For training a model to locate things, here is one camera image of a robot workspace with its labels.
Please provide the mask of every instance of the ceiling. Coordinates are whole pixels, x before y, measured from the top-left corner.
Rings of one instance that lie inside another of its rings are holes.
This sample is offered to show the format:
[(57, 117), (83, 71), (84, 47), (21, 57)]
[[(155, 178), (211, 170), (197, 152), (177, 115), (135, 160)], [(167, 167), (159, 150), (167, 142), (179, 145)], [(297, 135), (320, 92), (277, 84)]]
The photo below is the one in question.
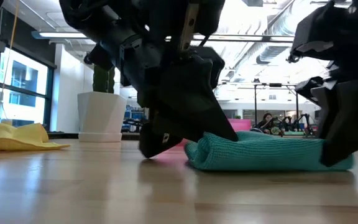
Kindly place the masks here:
[[(58, 0), (20, 0), (19, 18), (39, 31), (76, 32), (65, 22)], [(226, 0), (217, 34), (295, 35), (296, 26), (321, 4), (312, 0), (264, 0), (263, 7), (249, 7), (243, 1)], [(5, 0), (4, 7), (15, 11), (16, 0)], [(94, 43), (65, 40), (67, 49), (82, 59)], [(303, 58), (289, 64), (290, 45), (261, 42), (207, 42), (225, 60), (221, 82), (298, 83), (326, 71), (328, 62)]]

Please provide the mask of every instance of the potted plant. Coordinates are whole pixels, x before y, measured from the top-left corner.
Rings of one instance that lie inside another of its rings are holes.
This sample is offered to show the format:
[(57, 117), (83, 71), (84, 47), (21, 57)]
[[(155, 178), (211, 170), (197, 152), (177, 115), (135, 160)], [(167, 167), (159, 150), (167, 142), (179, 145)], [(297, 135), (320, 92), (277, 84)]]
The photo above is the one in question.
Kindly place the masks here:
[(78, 94), (81, 142), (120, 142), (126, 99), (114, 94), (114, 67), (94, 66), (93, 91)]

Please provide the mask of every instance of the dark hair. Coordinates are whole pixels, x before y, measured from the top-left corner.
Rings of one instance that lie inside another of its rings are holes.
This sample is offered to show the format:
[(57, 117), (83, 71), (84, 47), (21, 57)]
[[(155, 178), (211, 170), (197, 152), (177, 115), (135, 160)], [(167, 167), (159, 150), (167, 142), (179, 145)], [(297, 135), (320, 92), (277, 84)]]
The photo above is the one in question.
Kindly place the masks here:
[(269, 116), (269, 115), (273, 118), (273, 115), (272, 115), (271, 113), (265, 113), (265, 115), (264, 115), (264, 121), (266, 120), (266, 117)]

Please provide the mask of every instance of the teal towel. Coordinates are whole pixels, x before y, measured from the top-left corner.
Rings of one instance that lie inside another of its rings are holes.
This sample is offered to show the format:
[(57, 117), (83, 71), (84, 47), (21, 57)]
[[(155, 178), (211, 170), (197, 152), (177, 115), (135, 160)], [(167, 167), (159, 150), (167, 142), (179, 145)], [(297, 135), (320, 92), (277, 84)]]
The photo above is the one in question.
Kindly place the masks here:
[(185, 146), (189, 163), (200, 170), (225, 171), (326, 171), (348, 170), (353, 156), (335, 166), (319, 162), (321, 139), (285, 139), (256, 132), (238, 132), (238, 142), (206, 133)]

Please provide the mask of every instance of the folded towel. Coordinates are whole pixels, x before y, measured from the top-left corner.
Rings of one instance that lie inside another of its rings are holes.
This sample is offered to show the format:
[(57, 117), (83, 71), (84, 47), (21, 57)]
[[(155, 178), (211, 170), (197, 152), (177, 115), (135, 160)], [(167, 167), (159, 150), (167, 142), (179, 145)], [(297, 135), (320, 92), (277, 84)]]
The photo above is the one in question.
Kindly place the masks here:
[(285, 139), (256, 132), (238, 132), (238, 142), (206, 133), (185, 146), (189, 163), (200, 170), (324, 171), (348, 170), (353, 156), (332, 167), (320, 160), (324, 140)]
[(70, 146), (48, 141), (48, 134), (41, 124), (30, 124), (19, 128), (0, 124), (0, 150), (49, 150)]

